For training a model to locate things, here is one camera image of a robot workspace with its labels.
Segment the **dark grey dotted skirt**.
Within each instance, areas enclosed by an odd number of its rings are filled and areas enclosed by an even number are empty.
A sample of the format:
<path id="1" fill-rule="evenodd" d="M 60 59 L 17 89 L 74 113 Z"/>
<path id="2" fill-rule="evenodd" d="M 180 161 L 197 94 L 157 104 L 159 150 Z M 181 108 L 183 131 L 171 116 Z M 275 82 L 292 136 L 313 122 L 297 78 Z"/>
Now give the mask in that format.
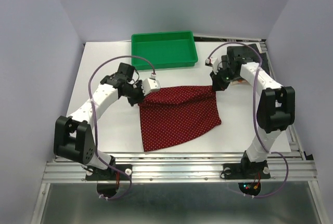
<path id="1" fill-rule="evenodd" d="M 249 47 L 245 47 L 245 51 L 246 51 L 246 57 L 249 57 L 252 62 L 256 62 L 259 63 L 260 60 L 257 56 L 257 54 L 253 51 L 253 49 L 260 55 L 261 60 L 262 60 L 262 64 L 261 64 L 261 68 L 268 74 L 270 75 L 270 68 L 269 68 L 269 64 L 268 64 L 268 58 L 265 52 L 260 52 L 260 50 L 258 49 L 256 44 L 250 44 L 249 45 L 251 48 Z"/>

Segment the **red polka dot skirt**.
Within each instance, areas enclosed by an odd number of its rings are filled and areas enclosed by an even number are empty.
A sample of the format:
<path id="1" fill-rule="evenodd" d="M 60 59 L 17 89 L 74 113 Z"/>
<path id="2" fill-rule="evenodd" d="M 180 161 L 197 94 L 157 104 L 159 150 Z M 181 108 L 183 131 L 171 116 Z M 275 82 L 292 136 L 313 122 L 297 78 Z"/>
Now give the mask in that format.
<path id="1" fill-rule="evenodd" d="M 162 88 L 139 104 L 139 116 L 145 152 L 186 143 L 222 123 L 212 86 Z"/>

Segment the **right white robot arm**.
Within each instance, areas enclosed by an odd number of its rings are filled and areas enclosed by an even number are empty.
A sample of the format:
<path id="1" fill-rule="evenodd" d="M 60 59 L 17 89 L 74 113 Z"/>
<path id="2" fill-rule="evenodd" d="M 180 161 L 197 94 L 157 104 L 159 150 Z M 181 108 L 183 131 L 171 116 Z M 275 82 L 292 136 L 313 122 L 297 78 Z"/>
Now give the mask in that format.
<path id="1" fill-rule="evenodd" d="M 270 75 L 267 55 L 255 44 L 228 46 L 225 55 L 205 61 L 212 68 L 214 91 L 224 91 L 229 84 L 244 80 L 253 87 L 252 113 L 255 137 L 239 163 L 223 164 L 221 177 L 226 180 L 270 178 L 267 157 L 278 136 L 295 120 L 293 87 L 283 86 Z"/>

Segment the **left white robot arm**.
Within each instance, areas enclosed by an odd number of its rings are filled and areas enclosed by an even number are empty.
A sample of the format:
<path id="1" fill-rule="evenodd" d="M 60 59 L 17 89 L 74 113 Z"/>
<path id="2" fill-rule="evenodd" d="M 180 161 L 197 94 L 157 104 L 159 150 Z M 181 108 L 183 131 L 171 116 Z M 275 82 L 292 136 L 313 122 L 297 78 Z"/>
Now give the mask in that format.
<path id="1" fill-rule="evenodd" d="M 80 163 L 91 173 L 99 173 L 104 179 L 119 177 L 116 159 L 99 151 L 94 140 L 95 124 L 104 112 L 119 98 L 127 97 L 130 105 L 144 99 L 142 80 L 132 83 L 137 73 L 134 66 L 121 63 L 112 75 L 106 75 L 94 93 L 79 109 L 69 116 L 60 116 L 55 122 L 54 154 Z"/>

